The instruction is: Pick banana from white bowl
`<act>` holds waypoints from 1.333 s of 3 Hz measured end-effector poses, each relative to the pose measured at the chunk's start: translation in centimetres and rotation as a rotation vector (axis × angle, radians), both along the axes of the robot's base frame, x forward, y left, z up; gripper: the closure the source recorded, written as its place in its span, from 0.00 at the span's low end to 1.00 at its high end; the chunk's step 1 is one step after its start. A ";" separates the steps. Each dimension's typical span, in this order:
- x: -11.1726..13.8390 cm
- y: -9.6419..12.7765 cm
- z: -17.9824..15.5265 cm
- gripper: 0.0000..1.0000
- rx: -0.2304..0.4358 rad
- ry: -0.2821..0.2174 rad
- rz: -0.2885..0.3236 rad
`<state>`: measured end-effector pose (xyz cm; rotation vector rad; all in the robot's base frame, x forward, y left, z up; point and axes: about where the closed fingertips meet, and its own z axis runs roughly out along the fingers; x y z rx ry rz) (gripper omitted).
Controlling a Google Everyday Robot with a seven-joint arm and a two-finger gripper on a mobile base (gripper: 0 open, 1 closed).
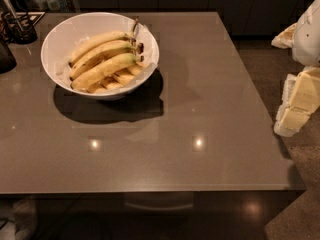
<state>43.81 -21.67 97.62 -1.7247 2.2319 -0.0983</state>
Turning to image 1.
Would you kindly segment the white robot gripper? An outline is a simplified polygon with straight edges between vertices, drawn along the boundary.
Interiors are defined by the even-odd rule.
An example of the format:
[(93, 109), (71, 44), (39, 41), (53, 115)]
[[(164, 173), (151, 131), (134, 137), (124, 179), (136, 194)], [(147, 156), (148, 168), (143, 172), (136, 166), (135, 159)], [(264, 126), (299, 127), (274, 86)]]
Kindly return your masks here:
[(296, 23), (275, 36), (271, 45), (292, 48), (296, 62), (305, 67), (298, 75), (288, 74), (274, 132), (283, 137), (298, 133), (320, 107), (320, 0), (314, 0)]

